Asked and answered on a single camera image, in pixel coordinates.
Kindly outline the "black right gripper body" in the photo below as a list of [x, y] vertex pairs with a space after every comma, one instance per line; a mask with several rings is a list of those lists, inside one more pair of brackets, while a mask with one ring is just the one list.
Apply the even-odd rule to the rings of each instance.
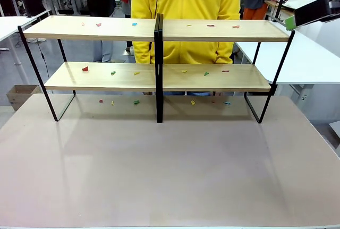
[[339, 0], [316, 0], [294, 11], [295, 25], [329, 22], [339, 18]]

